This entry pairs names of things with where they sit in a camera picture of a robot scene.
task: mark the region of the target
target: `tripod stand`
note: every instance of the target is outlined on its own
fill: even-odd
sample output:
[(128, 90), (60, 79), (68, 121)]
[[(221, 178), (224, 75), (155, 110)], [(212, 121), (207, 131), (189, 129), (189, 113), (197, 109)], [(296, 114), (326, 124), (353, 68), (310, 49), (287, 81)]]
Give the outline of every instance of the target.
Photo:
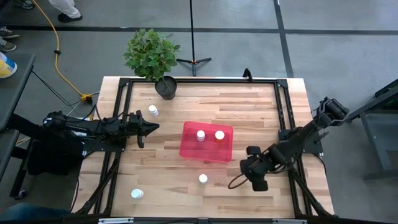
[(190, 10), (191, 10), (191, 37), (192, 37), (192, 60), (185, 60), (185, 59), (179, 59), (177, 58), (178, 62), (185, 62), (185, 63), (189, 63), (192, 66), (192, 76), (196, 76), (197, 75), (197, 65), (200, 62), (208, 62), (211, 61), (211, 58), (204, 58), (204, 59), (200, 59), (200, 60), (195, 60), (195, 43), (193, 41), (193, 16), (192, 16), (192, 0), (189, 0), (189, 6), (190, 6)]

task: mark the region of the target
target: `green plant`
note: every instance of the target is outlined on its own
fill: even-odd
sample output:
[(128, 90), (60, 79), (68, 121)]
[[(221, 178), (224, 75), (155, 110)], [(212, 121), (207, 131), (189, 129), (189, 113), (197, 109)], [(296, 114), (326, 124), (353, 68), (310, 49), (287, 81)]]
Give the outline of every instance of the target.
[(172, 67), (177, 65), (176, 53), (179, 48), (179, 45), (167, 40), (164, 34), (153, 29), (148, 32), (140, 29), (128, 42), (127, 52), (123, 54), (127, 61), (124, 65), (134, 70), (139, 77), (159, 81), (165, 72), (171, 72)]

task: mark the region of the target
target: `chair wheel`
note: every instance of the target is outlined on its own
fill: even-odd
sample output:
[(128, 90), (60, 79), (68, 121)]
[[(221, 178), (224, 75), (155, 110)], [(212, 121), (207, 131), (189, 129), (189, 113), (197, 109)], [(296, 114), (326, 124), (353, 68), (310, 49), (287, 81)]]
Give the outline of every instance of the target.
[(14, 197), (15, 200), (20, 200), (25, 198), (27, 195), (26, 190), (20, 190), (18, 196)]

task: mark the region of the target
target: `potted plant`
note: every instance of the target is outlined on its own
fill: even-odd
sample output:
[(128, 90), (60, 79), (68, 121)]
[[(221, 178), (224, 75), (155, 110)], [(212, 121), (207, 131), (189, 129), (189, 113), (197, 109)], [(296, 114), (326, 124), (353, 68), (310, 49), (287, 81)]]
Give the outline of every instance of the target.
[(167, 37), (153, 29), (146, 32), (140, 29), (129, 40), (127, 52), (123, 54), (126, 59), (125, 66), (134, 70), (139, 77), (145, 77), (149, 81), (155, 80), (156, 92), (165, 100), (171, 100), (177, 90), (177, 82), (173, 77), (164, 76), (165, 72), (171, 72), (177, 65), (176, 53), (180, 48), (174, 45)]

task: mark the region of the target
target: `black plant pot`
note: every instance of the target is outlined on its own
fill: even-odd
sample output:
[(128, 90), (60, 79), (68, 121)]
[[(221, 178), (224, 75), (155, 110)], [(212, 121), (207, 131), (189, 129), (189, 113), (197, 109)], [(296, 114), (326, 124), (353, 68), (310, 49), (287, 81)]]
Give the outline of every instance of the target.
[(164, 76), (155, 83), (156, 92), (165, 100), (172, 100), (177, 91), (177, 82), (173, 77)]

